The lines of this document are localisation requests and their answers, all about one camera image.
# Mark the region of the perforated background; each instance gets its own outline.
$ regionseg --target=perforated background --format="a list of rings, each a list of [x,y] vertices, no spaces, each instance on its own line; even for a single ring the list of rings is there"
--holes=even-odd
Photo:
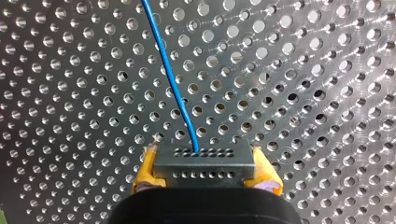
[[[203,146],[262,146],[303,223],[395,223],[392,0],[151,0]],[[0,1],[9,223],[106,223],[190,138],[135,0]]]

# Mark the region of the cable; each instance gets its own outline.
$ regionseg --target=cable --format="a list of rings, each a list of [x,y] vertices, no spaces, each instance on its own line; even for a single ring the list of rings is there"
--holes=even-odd
[[[166,53],[165,46],[163,45],[163,38],[161,37],[160,34],[160,29],[157,26],[157,23],[154,18],[154,14],[152,12],[151,6],[149,4],[149,0],[142,0],[143,7],[146,10],[146,14],[148,16],[148,22],[151,27],[152,33],[154,33],[155,40],[157,42],[158,48],[160,49],[160,54],[161,58],[163,59],[163,66],[165,67],[166,71],[166,76],[168,77],[169,84],[171,85],[172,91],[175,95],[175,99],[178,105],[178,108],[180,109],[181,115],[183,116],[184,121],[187,123],[187,129],[189,130],[190,138],[192,141],[192,148],[194,149],[195,152],[199,152],[199,143],[198,143],[198,137],[196,135],[194,126],[192,124],[189,112],[186,109],[186,106],[184,105],[184,102],[181,98],[180,91],[178,90],[176,81],[175,81],[175,76],[172,71],[172,66],[169,62],[168,55]]]

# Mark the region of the metal surface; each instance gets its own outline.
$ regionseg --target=metal surface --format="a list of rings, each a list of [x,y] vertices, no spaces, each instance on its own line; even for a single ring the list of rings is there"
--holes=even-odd
[[[394,1],[151,4],[202,144],[263,146],[304,224],[396,222]],[[152,135],[189,141],[143,8],[0,8],[8,223],[105,223]]]
[[[254,178],[254,160],[247,141],[218,144],[216,148],[175,148],[160,146],[154,163],[154,176],[164,178],[167,187],[243,187],[243,180]]]

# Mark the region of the hole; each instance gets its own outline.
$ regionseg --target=hole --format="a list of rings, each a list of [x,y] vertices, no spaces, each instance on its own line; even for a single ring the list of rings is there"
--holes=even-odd
[[[198,6],[198,8],[197,8],[197,10],[198,10],[198,14],[200,15],[200,16],[206,16],[208,13],[209,13],[209,5],[208,4],[206,4],[206,3],[201,3],[199,6]]]
[[[124,71],[120,71],[117,75],[119,81],[124,82],[128,79],[128,74]]]
[[[227,125],[222,124],[222,125],[219,126],[219,134],[224,135],[224,134],[226,134],[227,132],[228,132],[228,127],[227,127]]]
[[[285,86],[283,86],[283,84],[277,84],[275,85],[273,92],[274,94],[280,94],[285,90]]]
[[[202,33],[202,39],[206,42],[209,43],[213,40],[213,38],[215,37],[215,35],[213,34],[213,32],[211,30],[205,30]]]
[[[225,110],[225,105],[224,104],[216,104],[215,105],[216,113],[221,114],[221,113],[224,112],[224,110]]]
[[[242,21],[247,20],[250,17],[250,12],[248,10],[243,10],[240,14],[239,14],[239,18]]]
[[[314,99],[317,101],[321,101],[326,97],[326,92],[322,90],[315,91],[314,93]]]
[[[190,21],[190,22],[189,22],[188,28],[189,28],[190,31],[193,32],[193,31],[195,31],[196,29],[198,29],[198,27],[199,27],[198,21]]]
[[[184,132],[181,131],[181,130],[177,130],[177,131],[175,132],[175,137],[176,137],[178,140],[183,139],[185,136],[186,136],[186,133],[184,133]]]
[[[139,76],[142,78],[148,78],[151,75],[147,67],[142,67],[139,69]]]
[[[242,130],[244,133],[250,132],[251,129],[252,129],[252,127],[251,127],[251,124],[250,124],[249,122],[245,122],[245,123],[243,123],[243,124],[241,125],[241,130]]]
[[[224,0],[223,7],[227,11],[233,10],[233,8],[235,7],[235,0]]]
[[[292,93],[288,96],[288,103],[294,105],[299,100],[298,95],[296,93]]]
[[[173,109],[171,111],[172,119],[178,119],[178,118],[180,118],[180,115],[181,115],[181,113],[180,113],[180,111],[178,109]]]
[[[321,14],[320,14],[319,11],[310,11],[310,12],[308,13],[308,20],[309,20],[311,23],[316,23],[316,22],[318,22],[318,21],[320,20],[320,17],[321,17]]]
[[[202,96],[202,101],[204,102],[204,103],[208,103],[209,101],[210,101],[210,96],[209,95],[203,95]]]
[[[194,62],[192,60],[186,60],[183,63],[183,68],[186,72],[190,72],[194,69]]]
[[[151,121],[153,121],[153,122],[157,122],[158,120],[160,120],[160,114],[155,111],[151,112],[149,114],[149,119],[151,119]]]
[[[199,129],[197,130],[197,135],[198,135],[199,137],[204,137],[204,136],[206,135],[206,129],[205,129],[205,128],[199,128]]]
[[[155,93],[154,91],[145,91],[145,98],[148,101],[152,101],[155,98]]]
[[[195,117],[201,116],[202,113],[203,113],[203,109],[202,109],[200,106],[198,106],[198,105],[196,105],[196,106],[192,109],[192,114],[193,114]]]
[[[137,124],[139,123],[140,118],[137,115],[131,115],[129,117],[129,122],[131,122],[132,124]]]
[[[242,88],[243,86],[245,86],[245,79],[243,77],[236,77],[233,84],[237,88]]]
[[[326,120],[327,120],[327,117],[326,117],[326,115],[324,115],[324,114],[318,114],[318,115],[315,117],[315,122],[316,122],[317,124],[323,124],[323,123],[326,122]]]
[[[176,8],[174,13],[173,13],[175,21],[182,21],[184,17],[186,16],[186,13],[182,8]]]
[[[189,44],[190,44],[190,38],[187,36],[187,35],[181,35],[179,38],[178,38],[178,44],[181,46],[181,47],[187,47]]]
[[[210,88],[212,89],[212,91],[219,91],[221,89],[221,86],[222,86],[221,82],[217,79],[213,80],[210,83]]]
[[[256,57],[258,59],[264,59],[268,55],[268,49],[266,48],[258,48],[256,50]]]
[[[262,106],[264,107],[270,107],[273,103],[274,101],[271,97],[264,97],[262,99]]]
[[[265,29],[265,23],[263,21],[255,21],[253,23],[253,31],[255,33],[261,33]]]
[[[311,43],[309,44],[309,47],[311,47],[312,50],[321,49],[322,46],[323,46],[323,41],[320,38],[313,38],[311,40]]]
[[[249,91],[248,91],[248,95],[250,96],[250,97],[255,97],[255,96],[257,96],[259,94],[259,89],[257,89],[257,88],[251,88]]]
[[[137,44],[134,44],[133,51],[134,51],[134,54],[136,54],[136,55],[142,55],[145,52],[145,47],[143,47],[142,44],[137,43]]]
[[[243,45],[245,48],[251,46],[253,44],[253,40],[250,37],[246,37],[243,41],[242,41]]]
[[[307,89],[309,89],[311,87],[311,82],[309,80],[304,80],[301,83],[301,86],[303,87],[303,89],[307,90]]]
[[[219,64],[219,60],[216,56],[211,55],[211,56],[207,57],[206,64],[209,67],[215,67]]]
[[[108,123],[110,124],[111,127],[117,127],[120,124],[120,121],[117,118],[110,118],[110,120],[108,121]]]
[[[224,98],[228,101],[231,101],[235,97],[235,93],[233,91],[226,91],[224,94]]]
[[[199,91],[199,87],[197,84],[195,83],[191,83],[188,87],[188,91],[190,94],[196,94]]]
[[[303,161],[296,161],[296,162],[293,164],[293,167],[294,167],[294,169],[296,169],[296,170],[302,170],[302,169],[304,169],[305,164],[304,164]]]
[[[231,62],[240,63],[242,61],[242,53],[239,51],[235,51],[231,54]]]
[[[215,172],[210,172],[209,173],[209,178],[215,178],[216,177],[216,173]]]
[[[289,15],[285,15],[282,16],[282,18],[280,18],[280,25],[283,28],[288,28],[293,24],[293,18]]]
[[[213,22],[215,23],[215,25],[220,26],[223,24],[224,19],[221,16],[216,16]]]
[[[105,98],[103,98],[103,104],[106,106],[112,106],[114,104],[114,100],[109,96],[105,96]]]
[[[239,29],[238,29],[237,26],[231,25],[231,26],[228,27],[228,29],[227,29],[227,35],[228,35],[230,38],[234,38],[234,37],[236,37],[238,34],[239,34]]]
[[[238,109],[244,111],[248,109],[248,101],[242,100],[238,102]]]
[[[268,73],[260,73],[259,81],[261,84],[266,84],[270,81],[270,75]]]

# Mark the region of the circular hole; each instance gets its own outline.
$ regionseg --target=circular hole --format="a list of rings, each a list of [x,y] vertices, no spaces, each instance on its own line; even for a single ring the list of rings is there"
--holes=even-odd
[[[295,103],[297,103],[299,100],[298,95],[296,93],[291,93],[288,96],[288,103],[291,105],[294,105]]]
[[[234,38],[234,37],[236,37],[238,34],[239,34],[239,29],[238,29],[237,26],[231,25],[231,26],[228,27],[228,29],[227,29],[227,35],[228,35],[230,38]]]
[[[243,77],[236,77],[233,84],[237,88],[242,88],[245,85],[245,79]]]
[[[270,75],[268,73],[260,73],[259,81],[261,84],[266,84],[270,81]]]
[[[219,134],[224,135],[227,132],[228,132],[228,126],[227,125],[222,124],[222,125],[219,126]]]
[[[316,22],[318,22],[318,21],[320,20],[320,17],[321,17],[321,14],[320,14],[319,11],[313,10],[313,11],[310,11],[310,12],[308,13],[308,20],[309,20],[311,23],[316,23]]]
[[[219,64],[219,60],[216,56],[211,55],[211,56],[207,57],[206,64],[209,67],[215,67]]]
[[[249,122],[245,122],[245,123],[243,123],[243,124],[241,125],[241,130],[242,130],[244,133],[250,132],[251,129],[252,129],[252,127],[251,127],[251,124],[250,124]]]
[[[103,98],[103,104],[106,106],[112,106],[114,104],[114,100],[109,96],[105,96],[105,98]]]
[[[233,10],[233,8],[235,7],[235,0],[224,0],[223,7],[227,11]]]
[[[177,130],[177,131],[175,132],[175,137],[176,137],[178,140],[183,139],[185,136],[186,136],[186,133],[184,133],[182,130]]]
[[[238,102],[238,109],[244,111],[248,109],[248,101],[242,100]]]
[[[128,74],[124,71],[120,71],[117,75],[119,81],[124,82],[128,79]]]
[[[181,47],[187,47],[189,44],[190,44],[190,38],[187,36],[187,35],[181,35],[179,38],[178,38],[178,44],[181,46]]]
[[[203,113],[203,109],[202,109],[200,106],[198,106],[198,105],[195,106],[195,107],[192,109],[192,114],[193,114],[195,117],[201,116],[202,113]]]
[[[253,23],[253,31],[255,33],[261,33],[265,29],[265,23],[263,21],[255,21]]]
[[[186,16],[186,13],[184,12],[184,10],[182,8],[178,7],[174,10],[173,17],[174,17],[175,21],[182,21],[185,16]]]
[[[280,18],[280,25],[283,28],[288,28],[293,24],[293,18],[289,15],[285,15],[282,16],[282,18]]]
[[[199,91],[199,87],[197,84],[195,83],[191,83],[188,87],[188,91],[190,94],[196,94]]]
[[[201,3],[200,5],[198,5],[197,10],[200,16],[206,16],[209,13],[210,7],[206,3]]]
[[[142,67],[139,69],[139,76],[142,78],[148,78],[151,75],[147,67]]]
[[[264,97],[262,99],[262,106],[264,106],[264,107],[270,107],[273,104],[274,104],[274,101],[271,97]]]
[[[268,49],[266,48],[258,48],[256,50],[256,57],[260,60],[267,57],[267,55],[268,55]]]
[[[242,61],[242,53],[239,51],[235,51],[231,54],[231,62],[240,63]]]
[[[190,72],[194,69],[194,62],[192,60],[186,60],[183,63],[183,68],[186,72]]]
[[[221,89],[221,82],[219,80],[213,80],[210,83],[210,88],[212,89],[212,91],[219,91]]]
[[[134,44],[133,51],[136,55],[142,55],[145,52],[145,47],[142,44],[137,43]]]
[[[213,32],[211,30],[205,30],[202,33],[202,39],[206,42],[209,43],[213,40],[213,38],[215,37],[215,34],[213,34]]]
[[[224,98],[228,101],[231,101],[235,97],[235,93],[233,91],[226,91],[224,94]]]
[[[155,98],[155,93],[154,91],[145,91],[145,98],[148,101],[152,101]]]
[[[221,114],[221,113],[224,112],[224,110],[225,110],[225,105],[224,104],[216,104],[215,105],[216,113]]]

